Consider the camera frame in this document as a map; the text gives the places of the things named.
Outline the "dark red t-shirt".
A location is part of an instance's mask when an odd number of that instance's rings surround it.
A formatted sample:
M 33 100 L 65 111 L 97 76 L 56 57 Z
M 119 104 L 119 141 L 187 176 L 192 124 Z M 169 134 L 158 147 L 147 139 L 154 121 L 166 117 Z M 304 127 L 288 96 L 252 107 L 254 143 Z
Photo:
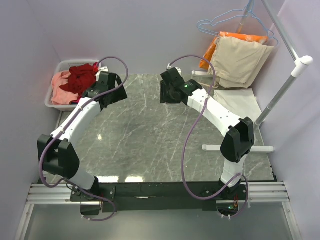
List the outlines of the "dark red t-shirt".
M 80 97 L 96 82 L 98 69 L 97 62 L 93 65 L 86 63 L 80 66 L 72 66 L 69 69 L 70 76 L 67 78 L 67 83 L 61 85 L 60 88 L 66 92 L 78 94 Z

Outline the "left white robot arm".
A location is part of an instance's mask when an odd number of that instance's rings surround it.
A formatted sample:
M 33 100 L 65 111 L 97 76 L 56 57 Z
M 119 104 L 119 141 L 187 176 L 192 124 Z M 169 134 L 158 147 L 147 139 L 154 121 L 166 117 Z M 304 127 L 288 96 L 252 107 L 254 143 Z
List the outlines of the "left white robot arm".
M 127 99 L 119 75 L 107 71 L 98 73 L 98 80 L 82 95 L 68 118 L 50 135 L 37 141 L 39 171 L 60 176 L 82 189 L 88 201 L 101 195 L 99 180 L 80 167 L 75 146 L 91 121 L 107 106 Z

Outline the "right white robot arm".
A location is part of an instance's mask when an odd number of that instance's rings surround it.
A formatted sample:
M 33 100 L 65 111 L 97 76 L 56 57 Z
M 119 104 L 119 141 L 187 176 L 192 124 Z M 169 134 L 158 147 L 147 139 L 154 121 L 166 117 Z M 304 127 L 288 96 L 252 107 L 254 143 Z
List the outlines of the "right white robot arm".
M 227 110 L 195 80 L 185 82 L 175 67 L 162 73 L 161 78 L 162 104 L 185 104 L 202 113 L 223 136 L 220 152 L 224 166 L 220 181 L 224 184 L 219 187 L 219 193 L 226 200 L 232 199 L 237 194 L 236 186 L 241 181 L 245 159 L 255 143 L 253 121 Z

